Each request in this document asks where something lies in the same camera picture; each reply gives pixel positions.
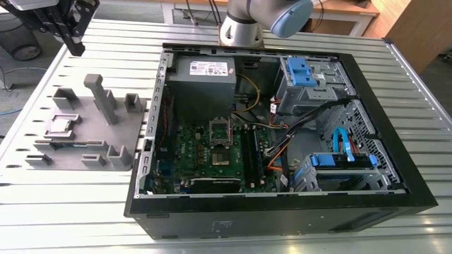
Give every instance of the floor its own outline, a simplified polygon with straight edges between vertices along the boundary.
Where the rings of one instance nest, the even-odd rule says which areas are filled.
[[[198,11],[194,13],[194,16],[199,25],[214,25],[210,12]],[[102,4],[97,10],[95,18],[162,23],[162,14],[157,3],[149,3],[146,6]],[[190,24],[190,21],[182,18],[182,13],[179,11],[174,11],[174,23]],[[35,36],[42,47],[42,54],[34,60],[25,62],[13,61],[0,48],[0,66],[5,71],[19,67],[47,68],[50,65],[61,44],[55,42],[53,37],[47,34],[37,33]],[[15,89],[10,93],[5,92],[3,89],[0,89],[0,113],[17,110],[23,106],[41,76],[42,71],[29,69],[11,72],[5,76],[6,86],[9,87],[10,84],[14,84]],[[449,100],[449,98],[452,98],[452,61],[443,63],[439,58],[434,59],[426,70],[422,72],[421,78],[445,110],[452,114],[452,101]],[[15,117],[17,113],[0,115],[0,135],[6,134]]]

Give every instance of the computer case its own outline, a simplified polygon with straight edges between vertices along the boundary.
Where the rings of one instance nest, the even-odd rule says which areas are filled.
[[[254,112],[242,111],[255,100]],[[285,157],[266,167],[283,131],[329,101],[343,103],[295,129]],[[274,117],[278,127],[250,124],[251,114],[262,125]],[[211,143],[213,124],[226,133]],[[353,152],[343,137],[343,152],[333,147],[335,129]],[[435,205],[351,55],[162,45],[123,212],[153,239],[359,231]]]

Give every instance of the metal table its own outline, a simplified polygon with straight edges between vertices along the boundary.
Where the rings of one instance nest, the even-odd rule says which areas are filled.
[[[358,232],[289,237],[153,241],[122,217],[129,172],[27,170],[25,155],[51,114],[57,87],[86,93],[86,73],[103,76],[114,96],[151,94],[162,42],[215,44],[214,28],[93,20],[86,52],[62,48],[0,146],[0,249],[50,253],[449,253],[452,249],[452,121],[397,49],[378,39],[297,34],[265,46],[350,53],[437,198],[438,207]]]

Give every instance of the blue cable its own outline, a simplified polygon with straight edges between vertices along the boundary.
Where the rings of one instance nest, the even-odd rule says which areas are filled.
[[[14,110],[14,111],[10,111],[10,112],[0,113],[0,115],[9,115],[9,114],[14,114],[14,113],[17,113],[18,111],[21,111],[21,109],[18,109],[18,110]]]
[[[331,134],[331,151],[338,152],[338,134],[341,134],[343,153],[346,153],[349,161],[354,161],[350,142],[347,141],[346,130],[342,127],[335,127]]]

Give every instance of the green circuit board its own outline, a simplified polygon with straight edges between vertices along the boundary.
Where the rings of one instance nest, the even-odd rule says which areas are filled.
[[[191,179],[199,177],[234,178],[241,180],[241,192],[275,191],[274,175],[266,172],[258,187],[249,187],[243,177],[241,127],[231,128],[231,145],[209,145],[207,124],[198,126],[181,126],[175,137],[175,151],[173,160],[173,178]],[[226,138],[221,130],[214,130],[215,136]],[[262,128],[257,131],[261,151],[269,147],[269,133]]]

